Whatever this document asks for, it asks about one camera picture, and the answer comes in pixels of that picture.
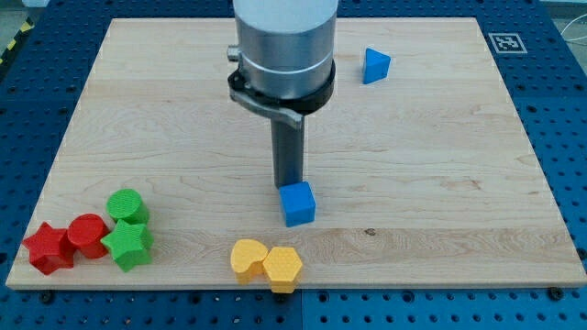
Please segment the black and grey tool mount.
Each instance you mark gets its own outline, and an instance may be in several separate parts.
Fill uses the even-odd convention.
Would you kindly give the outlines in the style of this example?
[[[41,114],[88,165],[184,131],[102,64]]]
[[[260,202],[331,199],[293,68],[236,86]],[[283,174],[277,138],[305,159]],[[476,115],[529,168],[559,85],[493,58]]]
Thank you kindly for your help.
[[[233,102],[255,115],[300,129],[305,116],[313,114],[330,100],[334,92],[335,77],[336,63],[332,61],[326,82],[311,94],[296,99],[272,97],[255,90],[239,70],[228,76],[227,84]]]

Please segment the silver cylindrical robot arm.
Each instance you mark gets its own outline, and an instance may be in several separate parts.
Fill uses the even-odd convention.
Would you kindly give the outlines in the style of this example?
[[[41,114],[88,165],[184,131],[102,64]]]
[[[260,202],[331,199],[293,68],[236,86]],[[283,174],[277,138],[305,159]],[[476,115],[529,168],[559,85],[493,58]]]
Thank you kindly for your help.
[[[230,98],[271,122],[276,187],[303,179],[305,117],[334,90],[337,0],[235,0]]]

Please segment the grey pusher rod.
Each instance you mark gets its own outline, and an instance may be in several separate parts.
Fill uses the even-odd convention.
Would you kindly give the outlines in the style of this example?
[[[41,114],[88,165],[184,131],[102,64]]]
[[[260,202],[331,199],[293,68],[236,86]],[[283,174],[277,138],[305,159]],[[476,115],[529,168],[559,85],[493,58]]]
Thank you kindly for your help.
[[[304,133],[304,122],[301,122],[299,128],[293,128],[282,122],[271,121],[273,180],[277,188],[303,179]]]

